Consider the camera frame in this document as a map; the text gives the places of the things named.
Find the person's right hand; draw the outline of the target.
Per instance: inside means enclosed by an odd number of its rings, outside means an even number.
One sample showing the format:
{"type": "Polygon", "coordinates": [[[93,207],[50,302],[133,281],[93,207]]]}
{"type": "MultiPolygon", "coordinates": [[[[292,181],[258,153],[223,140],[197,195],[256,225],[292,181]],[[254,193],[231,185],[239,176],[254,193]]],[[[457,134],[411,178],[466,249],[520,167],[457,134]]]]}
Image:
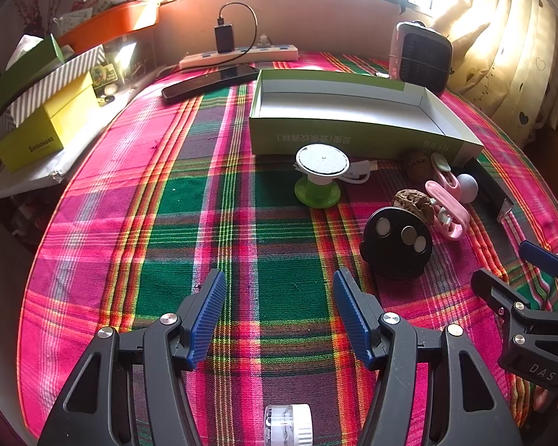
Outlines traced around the person's right hand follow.
{"type": "Polygon", "coordinates": [[[552,404],[557,406],[558,409],[558,397],[554,399],[549,390],[546,390],[538,385],[533,393],[532,409],[534,411],[543,411],[552,404]]]}

